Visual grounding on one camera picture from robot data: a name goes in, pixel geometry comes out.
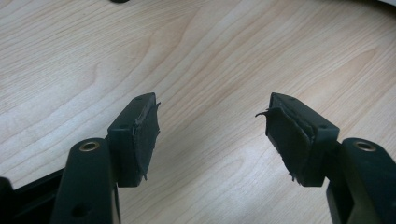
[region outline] metal grommet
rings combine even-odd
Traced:
[[[98,142],[86,142],[79,147],[80,151],[88,152],[99,148],[100,144]]]
[[[372,144],[367,143],[367,142],[356,141],[353,143],[353,145],[363,151],[368,151],[368,152],[376,151],[376,148]]]

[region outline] black plastic part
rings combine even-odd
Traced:
[[[330,182],[326,190],[326,196],[332,215],[332,223],[347,223],[354,206],[349,188],[339,188]]]
[[[0,177],[0,223],[49,223],[62,173],[59,170],[15,190]]]
[[[110,1],[112,1],[113,3],[126,3],[126,2],[129,2],[129,0],[110,0]]]
[[[118,171],[118,186],[137,187],[147,178],[160,132],[155,93],[134,98],[108,128],[107,141]]]
[[[17,208],[17,197],[7,178],[0,177],[0,223],[9,223]]]
[[[396,163],[387,151],[348,138],[339,161],[354,201],[348,223],[396,223]]]
[[[50,223],[120,223],[107,141],[75,144],[67,159]]]
[[[12,223],[49,223],[63,172],[59,170],[16,189],[20,208]]]
[[[290,175],[305,187],[320,187],[322,163],[335,149],[339,129],[288,95],[272,93],[265,134],[282,156]]]

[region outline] wood grain surface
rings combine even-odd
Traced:
[[[148,181],[123,223],[331,223],[264,134],[292,95],[396,159],[396,10],[341,0],[1,0],[0,175],[14,188],[154,91]]]

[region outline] wooden table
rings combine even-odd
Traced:
[[[154,91],[161,134],[123,223],[331,223],[264,134],[292,95],[396,159],[396,10],[334,0],[2,0],[0,175],[18,188]]]

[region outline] black object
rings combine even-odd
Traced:
[[[287,95],[272,93],[261,114],[293,179],[320,187],[329,178],[333,223],[396,223],[396,164],[384,148],[359,138],[339,144],[336,126]]]
[[[0,223],[120,223],[118,187],[147,176],[159,126],[155,94],[134,98],[106,139],[75,144],[64,170],[13,190],[0,177]]]
[[[129,0],[111,0],[113,3],[126,3]]]

